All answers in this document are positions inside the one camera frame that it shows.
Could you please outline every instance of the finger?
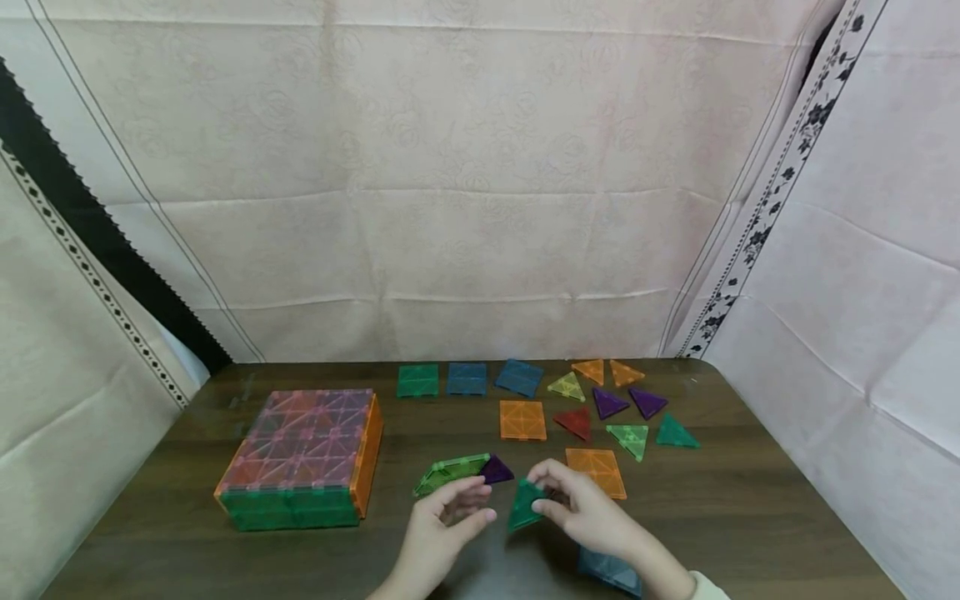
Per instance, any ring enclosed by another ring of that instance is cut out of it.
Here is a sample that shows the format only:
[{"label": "finger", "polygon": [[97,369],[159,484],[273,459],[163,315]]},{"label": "finger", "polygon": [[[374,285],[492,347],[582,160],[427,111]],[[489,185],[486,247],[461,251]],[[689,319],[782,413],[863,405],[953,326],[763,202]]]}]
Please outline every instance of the finger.
[{"label": "finger", "polygon": [[419,504],[421,504],[421,506],[429,513],[438,516],[444,510],[444,507],[450,502],[453,502],[458,495],[468,490],[483,486],[483,482],[483,475],[477,475],[476,477],[465,477],[463,479],[451,481],[444,486],[440,486],[440,488],[435,492],[426,496],[419,502]]},{"label": "finger", "polygon": [[453,500],[444,507],[444,511],[451,513],[461,506],[485,506],[490,502],[490,495],[490,486],[467,490],[453,498]]},{"label": "finger", "polygon": [[491,524],[495,519],[496,511],[494,509],[484,509],[482,511],[477,511],[453,527],[450,527],[447,532],[450,536],[456,539],[457,544],[460,547],[463,547],[468,541],[479,536],[480,532],[483,531],[484,528]]},{"label": "finger", "polygon": [[453,512],[453,522],[457,522],[465,516],[470,516],[480,510],[477,506],[464,506]]},{"label": "finger", "polygon": [[561,488],[560,482],[550,475],[543,475],[536,485],[541,490],[559,490]]},{"label": "finger", "polygon": [[535,500],[531,507],[534,513],[546,516],[553,522],[560,525],[561,529],[566,529],[566,524],[570,521],[573,514],[563,504],[553,500]]},{"label": "finger", "polygon": [[530,474],[527,475],[533,483],[538,483],[541,479],[550,478],[551,482],[556,482],[557,485],[551,486],[556,490],[561,490],[564,493],[570,494],[571,486],[575,481],[577,481],[580,473],[573,470],[572,468],[564,465],[563,463],[548,458],[545,461],[541,461],[533,466],[530,469]]},{"label": "finger", "polygon": [[478,507],[475,507],[475,506],[460,507],[460,508],[457,508],[457,509],[455,509],[455,510],[451,510],[450,507],[447,506],[447,507],[446,507],[446,510],[444,511],[444,513],[443,513],[443,514],[441,515],[441,517],[440,517],[440,521],[441,521],[444,525],[446,525],[447,527],[449,527],[450,525],[453,525],[453,524],[459,522],[459,521],[460,521],[461,519],[463,519],[465,516],[470,516],[470,515],[476,513],[476,512],[479,511],[479,510],[480,510],[480,509],[479,509]]},{"label": "finger", "polygon": [[480,486],[479,488],[473,488],[472,490],[462,492],[457,497],[461,500],[470,498],[487,498],[490,497],[491,492],[493,492],[493,488],[484,485]]}]

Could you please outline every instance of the light green triangle tile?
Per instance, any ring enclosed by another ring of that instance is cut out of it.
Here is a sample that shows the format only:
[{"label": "light green triangle tile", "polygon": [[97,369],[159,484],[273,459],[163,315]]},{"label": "light green triangle tile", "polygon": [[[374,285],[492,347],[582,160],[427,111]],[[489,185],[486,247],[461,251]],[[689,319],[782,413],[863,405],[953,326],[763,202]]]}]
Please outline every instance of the light green triangle tile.
[{"label": "light green triangle tile", "polygon": [[639,463],[643,460],[643,452],[647,449],[647,433],[650,427],[646,425],[607,425],[609,431],[625,450],[634,455]]},{"label": "light green triangle tile", "polygon": [[420,482],[414,488],[414,496],[425,496],[450,481],[479,475],[480,470],[489,460],[490,454],[473,454],[436,462],[420,478]]},{"label": "light green triangle tile", "polygon": [[574,400],[580,400],[581,402],[587,401],[587,397],[584,396],[584,390],[580,387],[580,381],[577,380],[577,374],[573,371],[557,379],[548,385],[546,389],[554,394],[573,398]]},{"label": "light green triangle tile", "polygon": [[660,432],[657,434],[657,444],[677,445],[685,448],[699,448],[700,443],[690,435],[683,425],[680,425],[672,415],[667,413],[660,422]]}]

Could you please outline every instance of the green square tile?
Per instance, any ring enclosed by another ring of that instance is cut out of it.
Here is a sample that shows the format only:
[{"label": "green square tile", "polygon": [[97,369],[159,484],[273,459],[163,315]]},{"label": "green square tile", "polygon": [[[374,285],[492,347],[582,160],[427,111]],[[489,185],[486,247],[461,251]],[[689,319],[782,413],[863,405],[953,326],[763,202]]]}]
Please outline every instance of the green square tile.
[{"label": "green square tile", "polygon": [[291,511],[326,511],[344,508],[353,509],[353,500],[348,488],[294,488],[287,490],[286,505]]},{"label": "green square tile", "polygon": [[396,379],[396,397],[422,397],[440,395],[440,367],[430,365],[404,365]]},{"label": "green square tile", "polygon": [[349,508],[324,511],[295,511],[294,521],[302,529],[322,527],[356,527],[360,524],[360,515]]},{"label": "green square tile", "polygon": [[297,522],[289,511],[283,512],[231,512],[230,518],[240,531],[269,531],[273,529],[297,529]]},{"label": "green square tile", "polygon": [[287,504],[283,493],[277,488],[260,490],[226,490],[220,494],[220,502],[228,512],[281,512]]}]

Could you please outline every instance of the green triangle tile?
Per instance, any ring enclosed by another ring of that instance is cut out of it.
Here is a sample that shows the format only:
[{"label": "green triangle tile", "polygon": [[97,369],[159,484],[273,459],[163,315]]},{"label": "green triangle tile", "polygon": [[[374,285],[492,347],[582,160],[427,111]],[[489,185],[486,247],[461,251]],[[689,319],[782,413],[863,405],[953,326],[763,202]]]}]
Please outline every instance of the green triangle tile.
[{"label": "green triangle tile", "polygon": [[625,450],[634,455],[639,463],[643,460],[643,452],[647,449],[647,433],[650,427],[646,425],[607,425],[607,431],[613,435]]},{"label": "green triangle tile", "polygon": [[514,508],[510,511],[510,520],[507,523],[508,529],[513,532],[542,519],[543,515],[534,513],[531,505],[534,503],[534,500],[545,497],[546,493],[544,493],[543,490],[540,490],[526,479],[521,479],[520,485],[516,488]]},{"label": "green triangle tile", "polygon": [[479,475],[480,470],[489,460],[490,454],[474,454],[434,463],[420,478],[420,482],[414,488],[414,496],[433,493],[438,487],[450,481]]},{"label": "green triangle tile", "polygon": [[557,379],[548,385],[546,389],[554,394],[580,400],[581,402],[587,401],[587,397],[584,396],[584,390],[580,387],[580,381],[577,380],[577,373],[573,371]]},{"label": "green triangle tile", "polygon": [[660,422],[660,432],[657,433],[657,444],[676,445],[685,448],[699,448],[700,443],[690,435],[683,425],[680,425],[672,415],[667,413]]}]

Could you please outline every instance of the blue square tile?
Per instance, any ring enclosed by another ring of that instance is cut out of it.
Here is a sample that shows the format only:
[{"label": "blue square tile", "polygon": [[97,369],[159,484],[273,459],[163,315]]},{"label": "blue square tile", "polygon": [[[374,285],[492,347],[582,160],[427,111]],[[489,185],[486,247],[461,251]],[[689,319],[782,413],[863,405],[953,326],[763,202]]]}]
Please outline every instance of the blue square tile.
[{"label": "blue square tile", "polygon": [[450,363],[446,392],[451,396],[486,396],[486,363]]},{"label": "blue square tile", "polygon": [[486,379],[487,363],[450,363],[450,379]]},{"label": "blue square tile", "polygon": [[498,388],[517,392],[522,396],[534,397],[543,378],[543,369],[518,360],[508,360],[500,376],[493,383]]},{"label": "blue square tile", "polygon": [[643,585],[636,571],[620,559],[599,552],[591,552],[580,546],[580,560],[577,570],[596,577],[614,588],[622,589],[631,595],[640,598]]}]

